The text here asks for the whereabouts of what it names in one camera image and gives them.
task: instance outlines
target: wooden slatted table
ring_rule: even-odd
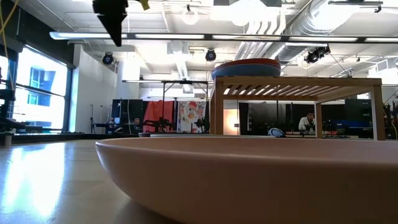
[[[223,134],[224,100],[298,100],[314,102],[316,134],[322,138],[322,103],[370,92],[374,139],[385,140],[381,84],[380,78],[216,77],[210,133]]]

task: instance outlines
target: wooden floor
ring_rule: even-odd
[[[95,141],[0,149],[0,223],[176,224],[135,203],[106,175]]]

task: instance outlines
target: colorful poster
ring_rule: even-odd
[[[177,131],[202,133],[201,127],[198,127],[195,123],[205,117],[205,111],[205,101],[179,101]]]

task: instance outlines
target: man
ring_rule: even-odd
[[[300,131],[315,131],[315,120],[313,117],[313,112],[309,111],[307,116],[301,118],[298,124],[298,129]]]

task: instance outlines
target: blue plate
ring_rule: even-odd
[[[241,64],[230,65],[222,68],[216,68],[211,77],[231,77],[231,76],[265,76],[265,77],[279,77],[280,69],[265,64]]]

